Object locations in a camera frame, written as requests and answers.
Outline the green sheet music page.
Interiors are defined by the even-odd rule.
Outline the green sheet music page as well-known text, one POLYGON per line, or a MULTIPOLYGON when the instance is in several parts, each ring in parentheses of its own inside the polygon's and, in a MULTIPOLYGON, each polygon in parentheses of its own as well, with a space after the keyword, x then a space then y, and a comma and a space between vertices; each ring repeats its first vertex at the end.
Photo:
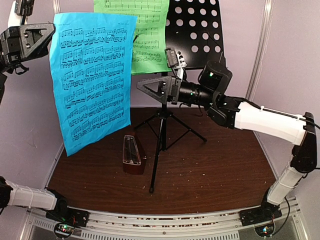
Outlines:
POLYGON ((167 67, 166 22, 168 0, 95 0, 96 13, 137 17, 132 53, 132 75, 169 72, 167 67))

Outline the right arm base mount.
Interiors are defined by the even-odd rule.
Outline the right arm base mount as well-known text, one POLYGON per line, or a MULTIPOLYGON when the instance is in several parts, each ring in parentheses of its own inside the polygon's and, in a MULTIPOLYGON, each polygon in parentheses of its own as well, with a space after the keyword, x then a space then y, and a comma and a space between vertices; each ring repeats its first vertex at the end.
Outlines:
POLYGON ((274 220, 281 216, 281 210, 271 210, 262 207, 241 210, 239 212, 242 226, 253 226, 255 233, 262 238, 271 237, 275 233, 276 226, 274 220))

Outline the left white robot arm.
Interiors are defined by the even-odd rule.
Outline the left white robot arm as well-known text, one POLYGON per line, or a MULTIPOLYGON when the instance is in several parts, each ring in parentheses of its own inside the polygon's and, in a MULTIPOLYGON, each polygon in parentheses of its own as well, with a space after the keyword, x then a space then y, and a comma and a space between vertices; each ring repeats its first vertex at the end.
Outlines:
POLYGON ((52 23, 12 26, 0 35, 1 200, 9 182, 43 189, 63 144, 48 45, 52 23))

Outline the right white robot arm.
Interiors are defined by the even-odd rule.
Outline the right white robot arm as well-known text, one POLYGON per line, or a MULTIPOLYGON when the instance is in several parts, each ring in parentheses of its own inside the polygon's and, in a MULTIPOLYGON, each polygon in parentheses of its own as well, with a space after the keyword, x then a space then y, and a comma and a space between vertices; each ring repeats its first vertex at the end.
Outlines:
POLYGON ((293 144, 291 161, 266 191, 261 206, 256 210, 258 219, 266 221, 300 180, 317 168, 318 125, 310 112, 290 114, 258 106, 242 97, 225 95, 232 76, 224 64, 208 61, 197 84, 168 75, 141 80, 137 89, 162 104, 202 106, 221 127, 259 132, 293 144))

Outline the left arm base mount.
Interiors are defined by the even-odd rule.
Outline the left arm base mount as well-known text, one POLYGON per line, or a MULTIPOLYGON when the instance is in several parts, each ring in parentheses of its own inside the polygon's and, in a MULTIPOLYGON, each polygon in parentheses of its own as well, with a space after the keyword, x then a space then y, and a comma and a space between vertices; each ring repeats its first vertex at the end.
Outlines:
POLYGON ((54 235, 65 240, 87 226, 90 213, 86 210, 67 208, 65 216, 54 210, 45 210, 45 217, 56 221, 53 227, 54 235))

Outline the blue sheet music page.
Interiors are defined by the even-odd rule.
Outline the blue sheet music page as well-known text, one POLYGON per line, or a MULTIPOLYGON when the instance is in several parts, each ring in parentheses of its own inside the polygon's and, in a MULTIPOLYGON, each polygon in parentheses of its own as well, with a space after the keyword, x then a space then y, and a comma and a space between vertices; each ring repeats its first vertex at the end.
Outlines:
POLYGON ((136 23, 136 16, 122 14, 54 16, 49 62, 68 156, 131 124, 136 23))

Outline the black music stand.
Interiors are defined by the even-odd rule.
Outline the black music stand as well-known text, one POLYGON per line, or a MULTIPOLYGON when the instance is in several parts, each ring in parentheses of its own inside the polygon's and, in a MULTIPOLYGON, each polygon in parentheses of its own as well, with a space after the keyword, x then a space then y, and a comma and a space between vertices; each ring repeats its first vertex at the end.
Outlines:
MULTIPOLYGON (((167 47, 174 48, 176 52, 180 51, 187 63, 187 70, 203 70, 207 63, 217 60, 225 64, 223 32, 220 17, 220 4, 217 0, 172 0, 169 3, 167 14, 169 25, 165 28, 165 39, 167 47)), ((181 80, 181 87, 178 96, 178 103, 188 107, 196 105, 207 108, 212 94, 209 92, 208 77, 199 74, 202 81, 195 84, 181 80)), ((173 118, 179 124, 200 138, 203 142, 207 139, 196 132, 186 123, 177 118, 172 111, 168 110, 167 104, 161 103, 162 107, 158 109, 155 115, 144 120, 134 127, 135 130, 145 124, 149 124, 154 118, 160 119, 159 132, 157 137, 155 158, 153 164, 152 177, 149 193, 153 194, 155 190, 155 181, 158 167, 159 154, 169 149, 167 145, 167 119, 173 118)))

